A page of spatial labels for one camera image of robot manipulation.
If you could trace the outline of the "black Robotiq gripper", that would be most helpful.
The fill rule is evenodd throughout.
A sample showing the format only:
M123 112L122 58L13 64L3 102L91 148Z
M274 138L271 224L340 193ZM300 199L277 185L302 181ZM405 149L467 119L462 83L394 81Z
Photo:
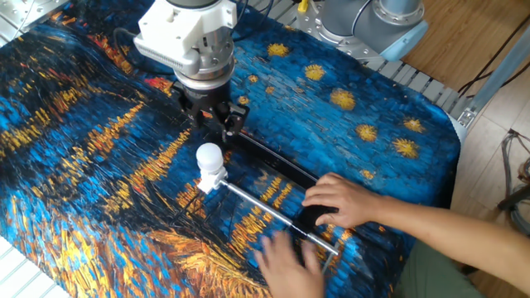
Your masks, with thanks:
M202 110L210 111L219 123L222 140L230 142L241 132L250 111L247 106L232 103L230 93L230 82L214 89L192 89L185 86L178 103L194 127L203 125Z

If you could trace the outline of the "person's right hand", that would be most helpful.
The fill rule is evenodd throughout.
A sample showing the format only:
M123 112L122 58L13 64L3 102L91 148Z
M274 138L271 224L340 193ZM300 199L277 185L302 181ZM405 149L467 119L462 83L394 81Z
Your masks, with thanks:
M318 217L316 225L333 224L341 228L353 228L375 221L377 208L385 199L385 196L375 194L340 175L328 173L306 191L302 205L337 209L334 213L328 212Z

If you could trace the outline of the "person's left hand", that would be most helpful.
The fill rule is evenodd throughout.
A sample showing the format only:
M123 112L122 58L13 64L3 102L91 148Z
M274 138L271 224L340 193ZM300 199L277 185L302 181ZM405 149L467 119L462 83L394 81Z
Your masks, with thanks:
M287 233L275 232L272 238L262 237L261 243L263 250L255 252L255 259L274 298L325 296L324 276L313 243L302 244L304 266L298 261Z

